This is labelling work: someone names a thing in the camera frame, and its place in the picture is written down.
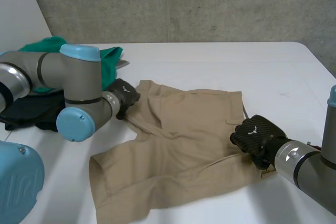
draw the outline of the beige fabric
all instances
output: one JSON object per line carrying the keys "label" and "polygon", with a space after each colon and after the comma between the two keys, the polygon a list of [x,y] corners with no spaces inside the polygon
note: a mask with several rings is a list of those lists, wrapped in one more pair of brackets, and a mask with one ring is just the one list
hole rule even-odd
{"label": "beige fabric", "polygon": [[221,195],[261,180],[229,136],[243,118],[241,92],[181,91],[152,81],[127,120],[138,136],[90,160],[98,224],[124,224],[150,209]]}

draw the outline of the gray wall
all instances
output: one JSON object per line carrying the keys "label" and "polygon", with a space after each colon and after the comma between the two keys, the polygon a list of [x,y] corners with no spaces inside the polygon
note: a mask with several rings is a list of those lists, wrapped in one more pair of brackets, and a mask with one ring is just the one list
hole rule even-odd
{"label": "gray wall", "polygon": [[69,42],[297,41],[336,76],[336,0],[37,0]]}

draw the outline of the green cloth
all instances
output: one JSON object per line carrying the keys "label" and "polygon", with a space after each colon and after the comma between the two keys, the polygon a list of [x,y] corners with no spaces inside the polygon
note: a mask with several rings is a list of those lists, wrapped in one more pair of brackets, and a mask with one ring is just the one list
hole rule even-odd
{"label": "green cloth", "polygon": [[[22,52],[59,52],[62,45],[67,42],[61,37],[51,37],[43,39],[39,42],[25,45],[19,51]],[[100,50],[101,59],[101,86],[105,90],[116,77],[116,65],[122,53],[121,47],[112,47],[109,49]],[[36,88],[35,92],[46,93],[49,88]]]}

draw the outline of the black cloth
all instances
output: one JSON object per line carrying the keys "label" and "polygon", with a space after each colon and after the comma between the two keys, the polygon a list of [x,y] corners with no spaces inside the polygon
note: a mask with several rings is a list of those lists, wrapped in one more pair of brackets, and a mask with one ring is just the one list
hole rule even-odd
{"label": "black cloth", "polygon": [[12,106],[0,113],[5,130],[36,125],[42,130],[57,132],[56,118],[65,108],[63,91],[44,95],[28,95],[17,99]]}
{"label": "black cloth", "polygon": [[[120,101],[120,110],[116,115],[120,120],[125,117],[127,109],[140,98],[135,88],[122,79],[116,79],[106,88],[106,91],[114,93]],[[17,99],[12,106],[0,113],[0,122],[5,123],[7,131],[35,125],[41,130],[58,132],[56,119],[64,108],[63,91],[28,95]]]}

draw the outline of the silver metal ring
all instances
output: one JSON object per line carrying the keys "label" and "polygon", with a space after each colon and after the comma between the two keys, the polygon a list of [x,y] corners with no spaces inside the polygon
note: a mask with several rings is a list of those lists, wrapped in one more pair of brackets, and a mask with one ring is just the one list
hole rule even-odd
{"label": "silver metal ring", "polygon": [[1,78],[1,82],[10,89],[14,100],[25,97],[29,94],[29,82],[19,70],[7,64],[0,63],[0,71],[3,73],[8,73],[8,76]]}
{"label": "silver metal ring", "polygon": [[119,110],[120,110],[120,101],[119,99],[111,92],[108,91],[103,91],[102,93],[103,98],[105,98],[105,100],[110,104],[111,106],[111,117],[115,116],[116,114],[118,114]]}
{"label": "silver metal ring", "polygon": [[316,151],[315,148],[292,140],[284,144],[275,156],[275,169],[283,177],[295,185],[294,170],[299,161],[308,153]]}

